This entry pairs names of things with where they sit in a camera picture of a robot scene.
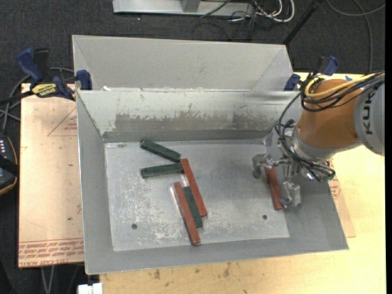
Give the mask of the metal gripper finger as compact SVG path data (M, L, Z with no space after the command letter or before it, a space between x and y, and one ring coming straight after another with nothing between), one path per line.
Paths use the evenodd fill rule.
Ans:
M300 186L292 181L284 181L281 189L280 204L284 208L296 207L301 204Z
M265 170L274 167L274 161L269 154L258 154L252 158L252 174L255 178L259 178Z

